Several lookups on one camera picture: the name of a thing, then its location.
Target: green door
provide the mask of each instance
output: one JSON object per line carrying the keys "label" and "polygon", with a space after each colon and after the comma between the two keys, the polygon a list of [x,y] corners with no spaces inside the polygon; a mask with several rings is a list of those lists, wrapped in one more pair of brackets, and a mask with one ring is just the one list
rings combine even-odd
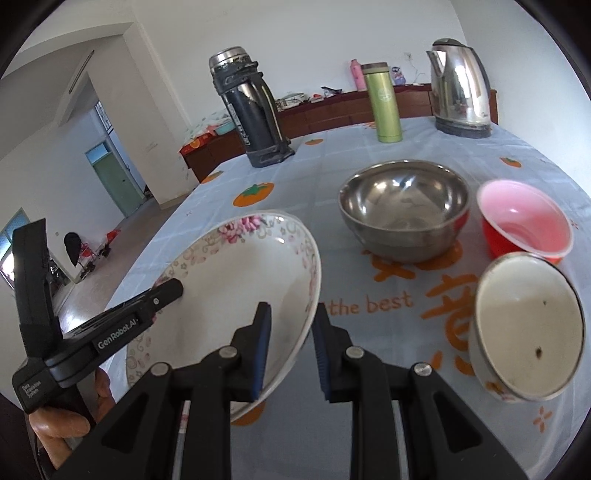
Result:
{"label": "green door", "polygon": [[92,166],[121,212],[126,217],[134,213],[145,197],[132,184],[115,155],[109,153]]}

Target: human hand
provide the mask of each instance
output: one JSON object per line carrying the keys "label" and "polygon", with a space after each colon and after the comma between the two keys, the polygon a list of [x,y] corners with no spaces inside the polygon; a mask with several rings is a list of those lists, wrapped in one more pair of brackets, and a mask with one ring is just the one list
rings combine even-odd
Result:
{"label": "human hand", "polygon": [[[111,381],[106,372],[97,368],[95,371],[95,390],[99,396],[95,415],[97,423],[115,406],[110,385]],[[31,413],[29,423],[56,469],[61,467],[72,454],[72,449],[65,439],[83,437],[90,431],[90,423],[82,415],[52,407],[41,407]]]}

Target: light blue tablecloth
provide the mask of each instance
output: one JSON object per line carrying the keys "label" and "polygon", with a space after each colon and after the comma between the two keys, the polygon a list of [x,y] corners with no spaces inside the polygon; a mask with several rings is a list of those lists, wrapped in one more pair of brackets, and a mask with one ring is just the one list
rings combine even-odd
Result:
{"label": "light blue tablecloth", "polygon": [[[381,144],[374,129],[357,125],[309,135],[304,142],[322,142],[301,144],[297,154],[280,165],[257,170],[245,155],[223,163],[217,169],[223,173],[200,185],[156,234],[109,307],[151,287],[179,253],[220,221],[254,210],[287,211],[307,225],[318,243],[323,269],[320,300],[331,310],[333,324],[345,327],[355,344],[386,362],[407,367],[417,361],[440,362],[443,378],[530,478],[541,480],[566,451],[591,405],[589,341],[578,373],[561,396],[543,404],[508,405],[489,395],[470,375],[469,356],[463,347],[467,319],[456,322],[458,341],[450,343],[444,331],[450,312],[438,314],[432,309],[442,305],[444,295],[457,300],[466,287],[473,294],[476,279],[490,262],[475,194],[487,180],[510,178],[548,193],[572,220],[574,249],[560,268],[588,312],[591,200],[555,164],[502,128],[495,126],[488,139],[470,140],[438,132],[433,118],[403,120],[402,127],[404,140],[397,144]],[[522,166],[508,165],[501,157]],[[449,268],[397,266],[364,254],[340,218],[336,196],[351,174],[375,163],[406,158],[450,167],[466,179],[473,193],[470,219],[459,236],[463,253]],[[266,182],[275,184],[266,199],[250,207],[233,206],[242,191]],[[443,275],[451,279],[464,275],[466,282],[447,288],[442,286]],[[108,373],[118,399],[127,389],[124,351],[108,362]],[[348,478],[350,427],[350,406],[330,405],[323,399],[313,343],[308,339],[291,373],[267,400],[261,418],[249,427],[232,428],[233,477]]]}

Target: pink thermos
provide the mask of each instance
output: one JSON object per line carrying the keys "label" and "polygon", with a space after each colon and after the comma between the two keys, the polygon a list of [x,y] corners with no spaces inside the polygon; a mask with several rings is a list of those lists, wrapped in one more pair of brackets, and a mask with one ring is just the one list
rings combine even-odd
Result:
{"label": "pink thermos", "polygon": [[351,60],[351,73],[353,74],[353,78],[355,80],[355,86],[359,92],[366,91],[367,85],[365,84],[365,78],[363,77],[363,72],[361,71],[361,64],[357,61],[357,59]]}

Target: wooden cabinet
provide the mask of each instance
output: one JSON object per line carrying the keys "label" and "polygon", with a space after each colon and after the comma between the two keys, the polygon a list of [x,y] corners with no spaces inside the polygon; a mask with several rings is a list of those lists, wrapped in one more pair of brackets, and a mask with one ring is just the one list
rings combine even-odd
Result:
{"label": "wooden cabinet", "polygon": [[[432,116],[431,85],[394,87],[400,118]],[[496,91],[491,91],[491,120],[498,124]],[[317,103],[304,103],[279,113],[279,125],[289,138],[302,137],[331,128],[374,121],[367,92],[342,93]],[[234,130],[217,137],[202,148],[184,156],[188,167],[203,181],[220,163],[245,152]]]}

